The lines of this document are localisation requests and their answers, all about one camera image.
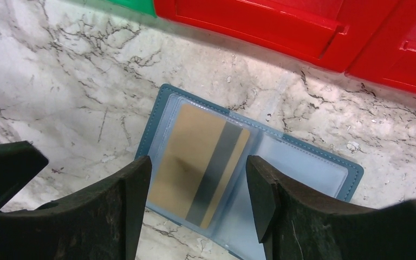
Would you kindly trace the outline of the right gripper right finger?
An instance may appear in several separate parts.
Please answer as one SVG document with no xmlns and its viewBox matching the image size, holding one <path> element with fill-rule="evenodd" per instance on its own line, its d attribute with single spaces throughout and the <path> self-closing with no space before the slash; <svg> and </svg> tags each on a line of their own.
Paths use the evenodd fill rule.
<svg viewBox="0 0 416 260">
<path fill-rule="evenodd" d="M 416 259 L 416 199 L 382 209 L 347 203 L 257 155 L 248 156 L 246 176 L 267 259 Z"/>
</svg>

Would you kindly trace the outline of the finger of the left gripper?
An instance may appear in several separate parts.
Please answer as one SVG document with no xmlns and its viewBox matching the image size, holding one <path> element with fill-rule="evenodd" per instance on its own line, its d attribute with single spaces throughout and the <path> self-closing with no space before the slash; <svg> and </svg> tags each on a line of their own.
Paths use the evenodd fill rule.
<svg viewBox="0 0 416 260">
<path fill-rule="evenodd" d="M 28 141 L 0 144 L 0 209 L 48 163 Z"/>
</svg>

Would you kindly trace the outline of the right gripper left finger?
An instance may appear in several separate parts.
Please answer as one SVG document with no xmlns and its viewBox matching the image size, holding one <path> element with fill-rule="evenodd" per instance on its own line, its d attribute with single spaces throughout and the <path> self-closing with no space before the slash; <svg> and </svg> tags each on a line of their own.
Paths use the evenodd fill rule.
<svg viewBox="0 0 416 260">
<path fill-rule="evenodd" d="M 151 172 L 142 156 L 35 210 L 0 213 L 0 259 L 135 259 Z"/>
</svg>

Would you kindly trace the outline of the blue leather card holder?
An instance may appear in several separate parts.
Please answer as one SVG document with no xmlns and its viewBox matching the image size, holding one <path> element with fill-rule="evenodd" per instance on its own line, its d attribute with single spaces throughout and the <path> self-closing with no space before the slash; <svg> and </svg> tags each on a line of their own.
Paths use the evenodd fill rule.
<svg viewBox="0 0 416 260">
<path fill-rule="evenodd" d="M 250 137 L 246 148 L 208 228 L 202 229 L 161 209 L 149 198 L 146 205 L 169 220 L 209 238 L 240 259 L 265 259 L 264 249 L 256 235 L 246 180 L 246 159 L 249 155 L 260 156 L 285 175 L 346 202 L 351 200 L 363 176 L 363 168 L 357 163 L 164 84 L 160 87 L 136 153 L 138 157 L 149 156 L 152 162 L 148 196 L 179 110 L 186 103 L 248 129 Z"/>
</svg>

